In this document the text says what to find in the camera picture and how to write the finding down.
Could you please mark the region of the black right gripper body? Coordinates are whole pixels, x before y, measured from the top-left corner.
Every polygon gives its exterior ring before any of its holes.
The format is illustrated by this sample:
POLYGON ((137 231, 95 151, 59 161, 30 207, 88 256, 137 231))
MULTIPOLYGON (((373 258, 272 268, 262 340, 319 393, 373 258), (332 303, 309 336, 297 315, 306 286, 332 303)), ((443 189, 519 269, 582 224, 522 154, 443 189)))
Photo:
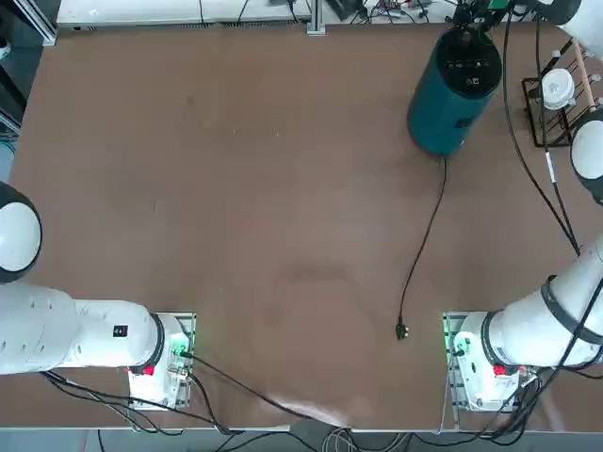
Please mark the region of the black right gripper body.
POLYGON ((454 10, 455 19, 486 19, 492 14, 490 0, 458 0, 454 10))

